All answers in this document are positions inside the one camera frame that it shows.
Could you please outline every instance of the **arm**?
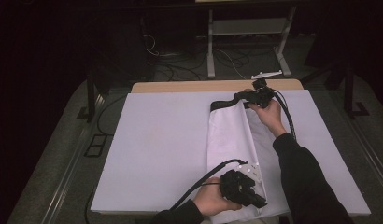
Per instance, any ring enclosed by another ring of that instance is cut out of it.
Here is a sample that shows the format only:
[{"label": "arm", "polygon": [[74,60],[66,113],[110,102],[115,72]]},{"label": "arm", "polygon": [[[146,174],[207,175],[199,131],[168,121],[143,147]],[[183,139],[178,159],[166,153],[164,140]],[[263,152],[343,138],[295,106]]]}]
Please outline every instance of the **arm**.
[{"label": "arm", "polygon": [[211,177],[195,196],[174,211],[164,210],[157,214],[150,224],[197,224],[203,216],[214,216],[226,210],[241,209],[241,205],[225,200],[220,193],[220,178]]},{"label": "arm", "polygon": [[273,147],[278,155],[282,188],[294,223],[352,223],[314,156],[286,133],[279,103],[272,100],[265,109],[256,105],[249,107],[277,138]]}]

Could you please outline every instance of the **dark background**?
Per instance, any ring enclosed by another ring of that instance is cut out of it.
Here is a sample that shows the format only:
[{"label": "dark background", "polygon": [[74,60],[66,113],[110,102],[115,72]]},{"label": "dark background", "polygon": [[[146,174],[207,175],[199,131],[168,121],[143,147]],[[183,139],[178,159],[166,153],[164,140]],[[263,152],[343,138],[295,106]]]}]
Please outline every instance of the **dark background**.
[{"label": "dark background", "polygon": [[[88,75],[103,93],[149,81],[154,62],[145,51],[144,29],[161,48],[190,52],[194,36],[207,30],[206,11],[73,10],[97,3],[0,0],[0,223],[6,223],[67,101]],[[249,17],[251,11],[216,15]],[[300,6],[291,35],[311,33],[318,35],[307,64],[319,68],[346,57],[383,104],[383,1]]]}]

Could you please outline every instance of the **human hand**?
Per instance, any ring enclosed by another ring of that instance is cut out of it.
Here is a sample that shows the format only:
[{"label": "human hand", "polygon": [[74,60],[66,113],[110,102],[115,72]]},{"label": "human hand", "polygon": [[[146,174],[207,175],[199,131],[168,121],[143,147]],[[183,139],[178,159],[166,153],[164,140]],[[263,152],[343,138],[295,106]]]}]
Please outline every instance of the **human hand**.
[{"label": "human hand", "polygon": [[193,200],[203,216],[215,216],[226,210],[235,211],[242,208],[241,204],[233,203],[221,196],[219,187],[220,178],[211,177],[206,183],[208,185],[203,185]]},{"label": "human hand", "polygon": [[275,100],[271,100],[266,108],[261,108],[255,104],[249,104],[249,108],[253,109],[258,114],[261,122],[268,127],[270,132],[279,137],[286,133],[281,122],[281,105]]}]

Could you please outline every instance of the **sleeve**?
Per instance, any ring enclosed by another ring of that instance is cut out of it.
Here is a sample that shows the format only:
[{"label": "sleeve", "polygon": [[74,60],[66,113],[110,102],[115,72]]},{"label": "sleeve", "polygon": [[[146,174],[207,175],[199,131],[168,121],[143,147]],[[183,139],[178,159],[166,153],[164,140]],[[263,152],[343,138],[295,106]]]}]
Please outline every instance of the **sleeve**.
[{"label": "sleeve", "polygon": [[289,133],[280,135],[273,148],[294,223],[353,223],[308,149],[300,147]]},{"label": "sleeve", "polygon": [[199,224],[203,220],[195,203],[188,200],[174,211],[163,210],[158,213],[150,224]]}]

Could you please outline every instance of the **gray floor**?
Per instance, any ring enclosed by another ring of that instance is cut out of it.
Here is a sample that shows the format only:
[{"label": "gray floor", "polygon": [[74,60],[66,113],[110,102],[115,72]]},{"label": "gray floor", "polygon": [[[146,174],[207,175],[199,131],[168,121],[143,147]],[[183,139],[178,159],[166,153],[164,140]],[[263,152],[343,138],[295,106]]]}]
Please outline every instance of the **gray floor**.
[{"label": "gray floor", "polygon": [[[236,42],[231,39],[217,39],[215,48],[225,51],[233,58],[234,66],[244,77],[260,72],[277,71],[279,67],[272,48],[278,38],[247,38],[250,39],[254,42],[242,46],[229,44]],[[305,57],[313,41],[314,36],[289,39],[284,55],[293,78],[303,78],[315,70],[304,66]],[[196,51],[199,52],[196,57],[189,57],[183,53],[168,55],[173,52],[161,52],[164,56],[160,59],[161,65],[157,67],[154,81],[206,80],[206,49],[202,46]],[[216,79],[242,79],[233,69],[232,63],[225,61],[226,55],[218,50],[215,50],[215,55]],[[343,87],[337,91],[327,91],[323,86],[325,78],[326,75],[323,75],[312,80],[305,85],[305,89],[310,90],[334,142],[372,210],[371,216],[354,217],[354,220],[357,224],[383,223],[382,183],[365,155],[365,149],[372,148],[383,163],[383,107],[370,87],[356,77],[354,99],[366,106],[370,116],[352,120],[342,109]],[[105,164],[111,137],[107,138],[100,157],[84,157],[83,154],[88,148],[90,154],[98,152],[98,147],[90,147],[95,134],[115,132],[126,93],[129,91],[114,89],[110,94],[103,96],[102,100],[97,102],[97,115],[101,116],[95,116],[91,124],[86,123],[85,119],[77,119],[79,110],[87,104],[85,83],[75,91],[8,223],[146,222],[144,217],[135,219],[130,216],[103,216],[91,211],[85,213],[86,204],[87,208],[91,204],[92,191]],[[96,136],[93,143],[102,144],[102,141],[102,136]]]}]

